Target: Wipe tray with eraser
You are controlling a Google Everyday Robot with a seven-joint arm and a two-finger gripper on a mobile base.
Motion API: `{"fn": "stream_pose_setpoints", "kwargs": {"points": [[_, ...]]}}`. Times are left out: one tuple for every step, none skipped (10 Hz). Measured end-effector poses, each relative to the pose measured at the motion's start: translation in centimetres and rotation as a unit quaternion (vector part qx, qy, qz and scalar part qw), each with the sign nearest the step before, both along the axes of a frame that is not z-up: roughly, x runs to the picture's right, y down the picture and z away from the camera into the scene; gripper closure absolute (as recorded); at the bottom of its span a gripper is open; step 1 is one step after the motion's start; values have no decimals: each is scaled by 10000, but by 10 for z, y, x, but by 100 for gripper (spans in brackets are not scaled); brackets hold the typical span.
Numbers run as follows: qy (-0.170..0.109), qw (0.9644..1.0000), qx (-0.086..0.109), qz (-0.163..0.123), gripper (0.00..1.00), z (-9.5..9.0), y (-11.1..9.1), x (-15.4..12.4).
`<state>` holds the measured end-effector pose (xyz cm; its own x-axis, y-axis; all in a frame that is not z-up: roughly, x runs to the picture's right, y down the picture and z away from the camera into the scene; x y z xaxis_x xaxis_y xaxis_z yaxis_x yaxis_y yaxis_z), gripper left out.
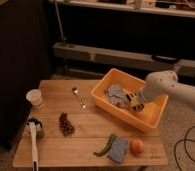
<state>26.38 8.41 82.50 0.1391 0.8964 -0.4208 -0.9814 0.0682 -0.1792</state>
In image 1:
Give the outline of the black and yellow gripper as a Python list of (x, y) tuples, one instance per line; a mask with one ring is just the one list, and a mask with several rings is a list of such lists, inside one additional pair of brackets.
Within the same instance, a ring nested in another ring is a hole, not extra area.
[(128, 93), (126, 95), (128, 101), (129, 101), (129, 106), (134, 112), (141, 112), (144, 109), (144, 105), (140, 103), (137, 100), (137, 97), (135, 94)]

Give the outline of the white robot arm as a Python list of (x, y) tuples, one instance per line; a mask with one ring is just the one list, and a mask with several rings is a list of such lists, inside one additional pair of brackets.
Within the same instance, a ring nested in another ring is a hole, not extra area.
[(195, 86), (178, 82), (175, 71), (152, 72), (145, 78), (144, 85), (131, 97), (130, 108), (140, 112), (144, 105), (167, 94), (195, 110)]

